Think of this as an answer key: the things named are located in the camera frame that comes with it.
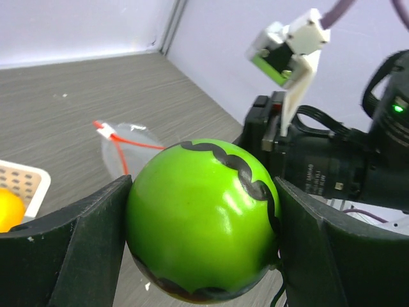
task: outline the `red cord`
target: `red cord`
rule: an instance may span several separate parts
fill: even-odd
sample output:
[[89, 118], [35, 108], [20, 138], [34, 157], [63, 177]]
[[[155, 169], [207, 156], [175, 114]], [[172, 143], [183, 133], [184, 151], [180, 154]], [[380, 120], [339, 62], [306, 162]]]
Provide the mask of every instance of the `red cord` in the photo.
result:
[[[93, 125], [97, 128], [97, 129], [102, 129], [104, 126], [97, 122], [97, 121], [93, 121]], [[123, 150], [121, 148], [120, 143], [125, 143], [125, 144], [130, 144], [130, 145], [135, 145], [135, 146], [139, 146], [139, 147], [144, 147], [144, 148], [151, 148], [151, 149], [157, 149], [157, 150], [163, 150], [165, 149], [165, 147], [163, 146], [155, 146], [155, 145], [149, 145], [149, 144], [143, 144], [143, 143], [138, 143], [138, 142], [133, 142], [133, 141], [129, 141], [127, 139], [121, 138], [120, 136], [118, 136], [117, 134], [112, 134], [111, 135], [111, 139], [110, 139], [117, 152], [118, 155], [121, 159], [121, 164], [122, 164], [122, 168], [123, 168], [123, 172], [126, 175], [129, 175], [129, 169], [128, 169], [128, 165], [127, 165], [127, 161], [125, 159], [125, 155], [123, 153]]]

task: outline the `green led indicator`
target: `green led indicator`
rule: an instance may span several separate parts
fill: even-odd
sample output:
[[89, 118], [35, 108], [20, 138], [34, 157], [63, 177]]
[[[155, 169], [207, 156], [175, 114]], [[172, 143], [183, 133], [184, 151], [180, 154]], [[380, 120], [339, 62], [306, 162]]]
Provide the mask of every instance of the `green led indicator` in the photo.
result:
[[403, 112], [403, 108], [401, 106], [394, 105], [393, 107], [394, 107], [395, 112], [397, 113]]

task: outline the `perforated basket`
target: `perforated basket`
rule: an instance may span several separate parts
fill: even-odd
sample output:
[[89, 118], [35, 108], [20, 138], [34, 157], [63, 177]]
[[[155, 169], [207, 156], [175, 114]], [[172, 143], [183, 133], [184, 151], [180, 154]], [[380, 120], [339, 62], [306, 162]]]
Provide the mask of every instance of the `perforated basket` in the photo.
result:
[[0, 187], [23, 200], [26, 207], [23, 223], [35, 219], [50, 183], [50, 175], [40, 168], [0, 160]]

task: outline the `white basket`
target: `white basket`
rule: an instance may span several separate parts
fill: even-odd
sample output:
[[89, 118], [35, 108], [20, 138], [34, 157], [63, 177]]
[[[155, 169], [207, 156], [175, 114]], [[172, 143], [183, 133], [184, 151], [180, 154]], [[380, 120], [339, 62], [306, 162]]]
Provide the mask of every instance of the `white basket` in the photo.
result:
[[0, 187], [23, 200], [26, 207], [23, 223], [36, 218], [50, 184], [50, 175], [40, 168], [0, 160]]

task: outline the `orange fruit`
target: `orange fruit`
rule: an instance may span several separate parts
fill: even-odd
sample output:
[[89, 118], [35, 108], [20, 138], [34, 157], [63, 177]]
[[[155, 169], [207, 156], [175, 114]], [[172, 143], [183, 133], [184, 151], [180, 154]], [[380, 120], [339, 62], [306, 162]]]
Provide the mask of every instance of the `orange fruit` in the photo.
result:
[[0, 232], [8, 232], [21, 224], [25, 212], [21, 198], [7, 189], [0, 189]]

